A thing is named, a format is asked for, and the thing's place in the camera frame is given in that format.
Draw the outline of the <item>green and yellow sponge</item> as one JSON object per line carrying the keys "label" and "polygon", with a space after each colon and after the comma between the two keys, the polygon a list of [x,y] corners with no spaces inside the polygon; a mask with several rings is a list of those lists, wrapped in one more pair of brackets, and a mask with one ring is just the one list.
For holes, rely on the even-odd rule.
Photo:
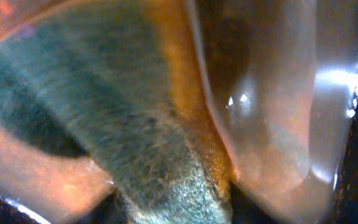
{"label": "green and yellow sponge", "polygon": [[0,38],[0,126],[85,152],[133,223],[230,223],[229,158],[184,1],[65,1]]}

